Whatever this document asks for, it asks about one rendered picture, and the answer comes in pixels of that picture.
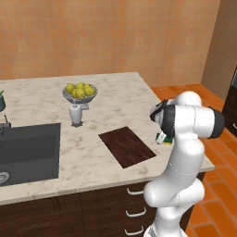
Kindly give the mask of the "green and yellow sponge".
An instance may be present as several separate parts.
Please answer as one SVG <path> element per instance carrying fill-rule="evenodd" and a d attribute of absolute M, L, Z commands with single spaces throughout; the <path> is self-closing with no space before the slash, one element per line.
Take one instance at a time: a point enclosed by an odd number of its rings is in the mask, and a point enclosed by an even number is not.
<path fill-rule="evenodd" d="M 172 138 L 165 134 L 165 140 L 162 144 L 172 144 Z"/>

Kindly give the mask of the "dark brown cutting board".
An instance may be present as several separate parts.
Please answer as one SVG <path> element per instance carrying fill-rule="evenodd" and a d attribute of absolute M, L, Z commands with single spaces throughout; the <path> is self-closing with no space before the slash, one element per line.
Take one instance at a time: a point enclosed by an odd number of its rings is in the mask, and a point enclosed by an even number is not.
<path fill-rule="evenodd" d="M 99 134 L 99 137 L 123 168 L 156 156 L 129 127 L 107 131 Z"/>

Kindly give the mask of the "dark wood drawer front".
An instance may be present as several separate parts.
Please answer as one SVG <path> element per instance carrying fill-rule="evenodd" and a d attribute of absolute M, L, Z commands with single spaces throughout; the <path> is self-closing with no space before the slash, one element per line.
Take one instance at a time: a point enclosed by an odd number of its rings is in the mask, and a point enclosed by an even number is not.
<path fill-rule="evenodd" d="M 128 210 L 129 213 L 140 213 L 143 211 L 143 208 L 146 208 L 146 214 L 138 218 L 129 218 L 125 213 L 127 220 L 132 221 L 153 221 L 156 215 L 156 210 L 153 207 L 148 206 L 146 203 L 132 203 L 125 207 L 125 211 Z"/>
<path fill-rule="evenodd" d="M 139 182 L 139 183 L 133 183 L 130 184 L 126 187 L 126 198 L 130 201 L 130 202 L 143 202 L 144 198 L 143 198 L 143 194 L 141 195 L 129 195 L 127 193 L 127 188 L 129 188 L 131 191 L 143 191 L 145 186 L 145 182 Z"/>
<path fill-rule="evenodd" d="M 142 234 L 139 235 L 134 235 L 134 236 L 127 236 L 125 234 L 126 237 L 143 237 L 145 231 L 147 230 L 147 228 L 151 225 L 150 221 L 133 221 L 133 222 L 129 222 L 125 225 L 124 230 L 126 229 L 127 231 L 139 231 L 141 229 L 141 227 L 143 226 L 144 230 Z"/>

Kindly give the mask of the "black appliance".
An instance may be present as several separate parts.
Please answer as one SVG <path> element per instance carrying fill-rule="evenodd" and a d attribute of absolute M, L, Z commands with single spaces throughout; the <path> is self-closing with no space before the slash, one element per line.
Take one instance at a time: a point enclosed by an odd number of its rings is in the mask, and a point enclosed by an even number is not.
<path fill-rule="evenodd" d="M 225 127 L 237 138 L 237 67 L 232 76 L 222 114 L 225 118 Z"/>

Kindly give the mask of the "white bottle with grey base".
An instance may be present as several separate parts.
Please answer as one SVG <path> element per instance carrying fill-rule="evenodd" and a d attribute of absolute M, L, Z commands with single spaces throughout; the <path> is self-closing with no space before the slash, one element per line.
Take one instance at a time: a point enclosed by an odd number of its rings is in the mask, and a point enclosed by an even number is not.
<path fill-rule="evenodd" d="M 69 115 L 74 126 L 81 125 L 82 109 L 80 105 L 71 105 L 69 108 Z"/>

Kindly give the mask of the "grey fruit bowl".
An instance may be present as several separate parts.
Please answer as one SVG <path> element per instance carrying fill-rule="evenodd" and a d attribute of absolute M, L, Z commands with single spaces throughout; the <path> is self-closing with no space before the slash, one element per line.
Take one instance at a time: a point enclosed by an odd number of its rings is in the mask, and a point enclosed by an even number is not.
<path fill-rule="evenodd" d="M 94 93 L 92 96 L 85 96 L 84 98 L 73 98 L 66 89 L 62 90 L 62 94 L 70 103 L 80 105 L 82 110 L 87 110 L 89 108 L 89 103 L 97 96 L 97 93 Z"/>

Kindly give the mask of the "dark wood cupboard door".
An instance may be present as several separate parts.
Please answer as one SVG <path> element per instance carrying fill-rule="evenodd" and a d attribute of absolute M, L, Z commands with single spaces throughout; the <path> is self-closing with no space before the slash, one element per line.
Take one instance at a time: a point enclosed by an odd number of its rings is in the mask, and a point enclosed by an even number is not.
<path fill-rule="evenodd" d="M 81 193 L 86 237 L 126 237 L 125 187 L 107 188 Z"/>
<path fill-rule="evenodd" d="M 80 196 L 0 206 L 0 237 L 85 237 Z"/>

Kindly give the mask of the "dark grey sink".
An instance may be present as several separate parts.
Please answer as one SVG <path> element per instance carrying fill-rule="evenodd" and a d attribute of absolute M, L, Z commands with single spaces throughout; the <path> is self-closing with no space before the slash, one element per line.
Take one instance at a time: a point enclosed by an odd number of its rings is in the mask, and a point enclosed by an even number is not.
<path fill-rule="evenodd" d="M 60 123 L 0 130 L 0 187 L 57 179 Z"/>

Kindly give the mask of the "grey tap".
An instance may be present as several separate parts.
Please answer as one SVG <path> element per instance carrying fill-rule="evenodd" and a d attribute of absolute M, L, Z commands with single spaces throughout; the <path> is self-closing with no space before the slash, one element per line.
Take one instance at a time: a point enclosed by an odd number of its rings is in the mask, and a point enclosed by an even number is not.
<path fill-rule="evenodd" d="M 4 131 L 11 127 L 11 123 L 7 120 L 7 117 L 4 116 L 4 118 L 6 121 L 4 123 L 0 123 L 0 135 L 3 135 Z"/>

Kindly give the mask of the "dark green plant pot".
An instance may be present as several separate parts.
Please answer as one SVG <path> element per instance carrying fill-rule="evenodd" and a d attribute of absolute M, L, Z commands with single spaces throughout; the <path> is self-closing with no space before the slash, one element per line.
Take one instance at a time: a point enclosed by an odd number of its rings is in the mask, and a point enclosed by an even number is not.
<path fill-rule="evenodd" d="M 4 90 L 0 91 L 0 112 L 4 111 L 6 108 L 5 98 L 3 96 Z"/>

